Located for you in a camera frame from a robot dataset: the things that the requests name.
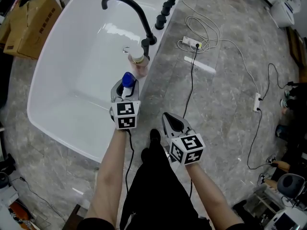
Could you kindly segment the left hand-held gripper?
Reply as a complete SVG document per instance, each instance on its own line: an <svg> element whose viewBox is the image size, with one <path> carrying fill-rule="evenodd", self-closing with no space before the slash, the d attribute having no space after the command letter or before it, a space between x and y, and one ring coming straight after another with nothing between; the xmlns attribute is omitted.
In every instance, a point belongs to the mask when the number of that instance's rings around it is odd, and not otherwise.
<svg viewBox="0 0 307 230"><path fill-rule="evenodd" d="M139 81L134 81L130 97L122 99L122 93L122 80L119 80L111 89L110 116L117 130L136 128L141 105L139 100Z"/></svg>

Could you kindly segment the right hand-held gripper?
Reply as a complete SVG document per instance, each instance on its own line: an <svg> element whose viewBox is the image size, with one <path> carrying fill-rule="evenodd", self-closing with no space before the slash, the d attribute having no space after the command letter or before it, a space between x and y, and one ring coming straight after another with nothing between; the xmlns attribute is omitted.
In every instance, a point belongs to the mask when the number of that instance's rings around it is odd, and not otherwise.
<svg viewBox="0 0 307 230"><path fill-rule="evenodd" d="M189 165L202 159L205 143L200 133L191 128L186 119L164 112L162 125L170 146L169 154L176 161L181 165Z"/></svg>

